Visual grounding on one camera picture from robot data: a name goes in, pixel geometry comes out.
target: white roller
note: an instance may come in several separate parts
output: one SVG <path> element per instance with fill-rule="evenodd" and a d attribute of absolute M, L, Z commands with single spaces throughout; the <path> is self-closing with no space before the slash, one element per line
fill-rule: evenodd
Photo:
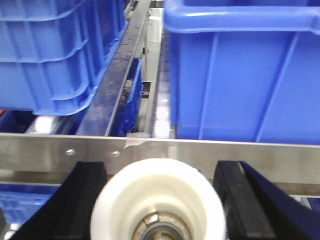
<path fill-rule="evenodd" d="M 58 116 L 38 116 L 34 121 L 34 132 L 38 134 L 50 134 L 58 121 Z"/>
<path fill-rule="evenodd" d="M 166 158 L 132 163 L 107 183 L 92 212 L 91 239 L 131 240 L 137 224 L 154 212 L 179 216 L 193 240 L 225 239 L 216 191 L 197 169 Z"/>

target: conveyor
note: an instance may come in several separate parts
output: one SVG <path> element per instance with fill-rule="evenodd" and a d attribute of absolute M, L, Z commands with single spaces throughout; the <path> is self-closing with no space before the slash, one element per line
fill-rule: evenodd
<path fill-rule="evenodd" d="M 150 14 L 159 16 L 161 12 L 150 9 L 161 9 L 162 4 L 139 0 L 128 6 L 134 9 L 128 15 L 128 27 L 86 112 L 68 117 L 37 117 L 28 124 L 26 134 L 0 133 L 1 183 L 60 185 L 79 161 L 104 163 L 109 179 L 130 163 L 149 158 L 182 161 L 212 182 L 218 161 L 232 160 L 250 164 L 289 195 L 320 196 L 318 145 L 170 139 L 174 137 L 174 126 L 168 122 L 169 104 L 161 102 L 169 92 L 165 57 L 168 39 L 163 37 L 159 26 L 148 25 Z M 148 36 L 149 29 L 156 33 Z M 145 61 L 148 93 L 141 101 L 136 131 L 145 135 L 115 137 L 126 106 L 122 98 L 124 85 L 131 62 L 137 56 Z M 36 127 L 46 121 L 49 124 L 44 131 Z M 66 135 L 70 129 L 74 135 Z"/>

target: white plastic piece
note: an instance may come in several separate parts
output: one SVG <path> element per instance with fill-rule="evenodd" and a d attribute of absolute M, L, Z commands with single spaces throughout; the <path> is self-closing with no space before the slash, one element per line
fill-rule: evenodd
<path fill-rule="evenodd" d="M 154 122 L 153 137 L 155 139 L 169 139 L 170 131 L 169 120 L 156 120 Z"/>
<path fill-rule="evenodd" d="M 154 212 L 182 218 L 194 240 L 225 239 L 224 210 L 210 183 L 197 169 L 166 158 L 134 162 L 107 183 L 92 212 L 91 239 L 131 240 Z"/>
<path fill-rule="evenodd" d="M 155 116 L 157 120 L 170 120 L 169 108 L 167 106 L 157 106 Z"/>
<path fill-rule="evenodd" d="M 158 91 L 159 93 L 168 93 L 169 92 L 169 82 L 167 81 L 161 81 L 159 82 L 159 85 L 158 85 Z"/>
<path fill-rule="evenodd" d="M 21 227 L 21 224 L 19 223 L 11 223 L 10 224 L 10 230 L 12 231 L 18 231 L 18 229 Z"/>
<path fill-rule="evenodd" d="M 9 240 L 14 234 L 16 233 L 16 231 L 7 231 L 4 235 L 4 240 Z"/>
<path fill-rule="evenodd" d="M 50 134 L 57 121 L 57 116 L 38 116 L 34 122 L 34 132 L 39 134 Z"/>
<path fill-rule="evenodd" d="M 168 92 L 159 92 L 157 98 L 158 106 L 169 106 L 170 95 Z"/>

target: metal guide rail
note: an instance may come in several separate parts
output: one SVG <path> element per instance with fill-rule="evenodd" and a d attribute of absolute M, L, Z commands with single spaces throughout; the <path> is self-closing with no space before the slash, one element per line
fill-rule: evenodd
<path fill-rule="evenodd" d="M 0 134 L 0 181 L 60 184 L 77 161 L 103 162 L 109 175 L 148 158 L 172 158 L 207 179 L 219 160 L 245 160 L 291 195 L 320 196 L 320 146 L 203 140 Z"/>

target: stainless steel rail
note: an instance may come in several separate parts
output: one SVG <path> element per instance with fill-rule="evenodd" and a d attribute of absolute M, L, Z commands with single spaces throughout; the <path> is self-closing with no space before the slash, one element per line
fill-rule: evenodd
<path fill-rule="evenodd" d="M 292 195 L 320 196 L 320 146 L 203 140 L 0 134 L 0 181 L 59 184 L 77 161 L 109 175 L 147 158 L 172 158 L 209 180 L 219 160 L 244 160 Z"/>

